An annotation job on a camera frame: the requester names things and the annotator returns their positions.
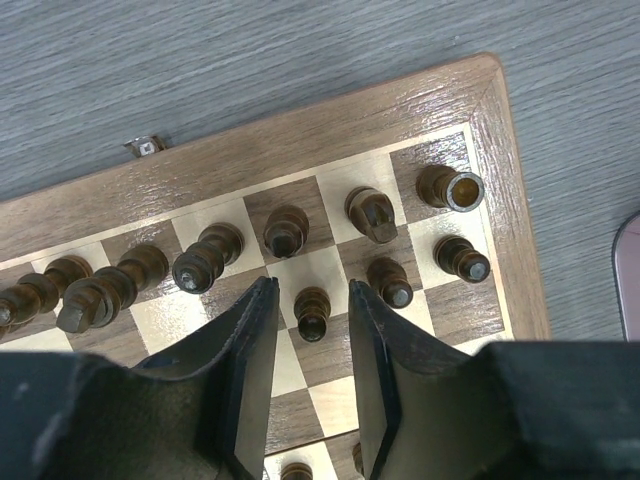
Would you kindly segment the dark knight chess piece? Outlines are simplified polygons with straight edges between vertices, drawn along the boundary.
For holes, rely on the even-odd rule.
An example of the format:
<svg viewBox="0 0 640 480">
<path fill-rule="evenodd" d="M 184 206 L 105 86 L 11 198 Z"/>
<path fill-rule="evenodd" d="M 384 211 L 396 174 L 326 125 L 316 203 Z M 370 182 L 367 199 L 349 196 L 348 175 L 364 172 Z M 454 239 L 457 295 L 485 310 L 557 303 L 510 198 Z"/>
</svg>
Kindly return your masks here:
<svg viewBox="0 0 640 480">
<path fill-rule="evenodd" d="M 387 244 L 397 237 L 393 204 L 376 188 L 356 187 L 347 195 L 344 209 L 356 230 L 372 242 Z"/>
</svg>

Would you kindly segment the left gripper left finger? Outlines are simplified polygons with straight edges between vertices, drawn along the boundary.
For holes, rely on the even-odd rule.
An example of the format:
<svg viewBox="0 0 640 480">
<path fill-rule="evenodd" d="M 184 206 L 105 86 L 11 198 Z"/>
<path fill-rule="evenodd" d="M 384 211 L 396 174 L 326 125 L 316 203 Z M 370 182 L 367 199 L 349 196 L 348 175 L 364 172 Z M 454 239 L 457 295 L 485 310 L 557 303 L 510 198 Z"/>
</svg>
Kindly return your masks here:
<svg viewBox="0 0 640 480">
<path fill-rule="evenodd" d="M 279 316 L 279 282 L 259 277 L 222 314 L 134 370 L 172 393 L 160 472 L 167 479 L 259 479 Z"/>
</svg>

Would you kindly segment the dark bishop chess piece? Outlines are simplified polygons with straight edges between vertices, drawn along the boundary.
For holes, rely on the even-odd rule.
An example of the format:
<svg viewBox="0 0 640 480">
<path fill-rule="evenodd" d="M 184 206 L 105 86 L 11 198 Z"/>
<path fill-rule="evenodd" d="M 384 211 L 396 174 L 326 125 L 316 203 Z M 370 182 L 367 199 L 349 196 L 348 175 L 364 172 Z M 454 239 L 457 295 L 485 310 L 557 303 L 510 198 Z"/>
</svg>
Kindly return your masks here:
<svg viewBox="0 0 640 480">
<path fill-rule="evenodd" d="M 291 258 L 304 247 L 310 223 L 303 209 L 283 205 L 269 215 L 263 230 L 264 244 L 276 258 Z"/>
</svg>

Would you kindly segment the dark rook piece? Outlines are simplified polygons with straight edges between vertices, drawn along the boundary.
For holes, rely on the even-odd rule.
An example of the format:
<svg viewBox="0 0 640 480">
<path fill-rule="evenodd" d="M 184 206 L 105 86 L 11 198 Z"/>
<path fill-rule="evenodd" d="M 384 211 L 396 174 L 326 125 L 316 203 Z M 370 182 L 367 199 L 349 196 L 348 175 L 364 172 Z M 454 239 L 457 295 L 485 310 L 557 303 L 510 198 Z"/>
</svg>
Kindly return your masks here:
<svg viewBox="0 0 640 480">
<path fill-rule="evenodd" d="M 431 207 L 466 213 L 482 202 L 485 187 L 483 180 L 473 172 L 430 164 L 418 175 L 416 191 Z"/>
</svg>

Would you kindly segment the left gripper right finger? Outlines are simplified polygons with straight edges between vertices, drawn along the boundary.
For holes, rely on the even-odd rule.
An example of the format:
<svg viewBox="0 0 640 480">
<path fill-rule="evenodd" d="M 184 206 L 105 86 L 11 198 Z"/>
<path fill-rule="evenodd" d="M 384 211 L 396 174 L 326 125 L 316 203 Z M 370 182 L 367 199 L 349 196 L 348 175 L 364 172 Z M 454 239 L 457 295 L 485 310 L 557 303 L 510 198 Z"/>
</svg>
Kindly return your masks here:
<svg viewBox="0 0 640 480">
<path fill-rule="evenodd" d="M 368 479 L 475 479 L 480 368 L 349 284 L 349 334 L 363 473 Z"/>
</svg>

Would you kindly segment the dark pawn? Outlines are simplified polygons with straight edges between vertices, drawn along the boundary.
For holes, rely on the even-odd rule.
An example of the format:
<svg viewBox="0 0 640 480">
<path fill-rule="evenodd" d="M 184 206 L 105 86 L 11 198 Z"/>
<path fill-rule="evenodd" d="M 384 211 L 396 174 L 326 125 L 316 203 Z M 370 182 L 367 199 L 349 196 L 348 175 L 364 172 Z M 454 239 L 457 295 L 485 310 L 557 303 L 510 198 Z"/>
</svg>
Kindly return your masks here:
<svg viewBox="0 0 640 480">
<path fill-rule="evenodd" d="M 443 237 L 435 244 L 434 260 L 445 273 L 472 284 L 483 282 L 491 273 L 488 258 L 457 235 Z"/>
<path fill-rule="evenodd" d="M 371 288 L 391 308 L 406 308 L 412 302 L 413 290 L 406 271 L 395 260 L 389 257 L 373 260 L 367 269 L 366 276 Z"/>
<path fill-rule="evenodd" d="M 294 462 L 286 464 L 282 467 L 280 472 L 281 480 L 312 480 L 313 471 L 312 468 L 301 462 Z"/>
<path fill-rule="evenodd" d="M 309 343 L 320 341 L 331 315 L 329 295 L 320 287 L 302 289 L 294 300 L 294 315 L 301 338 Z"/>
</svg>

